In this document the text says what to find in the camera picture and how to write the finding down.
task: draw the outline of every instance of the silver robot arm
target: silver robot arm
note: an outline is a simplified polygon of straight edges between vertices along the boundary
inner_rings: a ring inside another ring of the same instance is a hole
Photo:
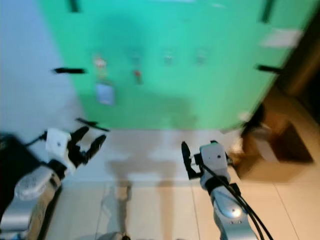
[[[89,130],[87,126],[73,133],[51,128],[46,131],[46,150],[55,159],[43,163],[23,176],[15,185],[14,197],[0,222],[0,239],[37,239],[49,203],[68,172],[87,162],[100,149],[105,135],[96,138],[88,151],[80,151],[76,143]]]
[[[256,234],[249,225],[247,212],[220,181],[206,169],[201,168],[202,164],[207,166],[229,185],[230,175],[228,173],[227,155],[223,146],[213,141],[211,144],[200,147],[200,153],[194,155],[195,163],[200,166],[199,173],[191,168],[192,159],[187,144],[183,142],[181,147],[189,179],[200,177],[202,188],[207,190],[210,195],[213,218],[221,233],[220,239],[257,240]]]

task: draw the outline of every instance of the tiled floor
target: tiled floor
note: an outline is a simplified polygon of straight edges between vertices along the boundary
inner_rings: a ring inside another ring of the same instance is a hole
[[[238,183],[275,240],[319,239],[320,182]],[[128,232],[133,240],[220,238],[210,198],[193,182],[132,188],[69,184],[61,193],[46,239],[95,240],[118,231]]]

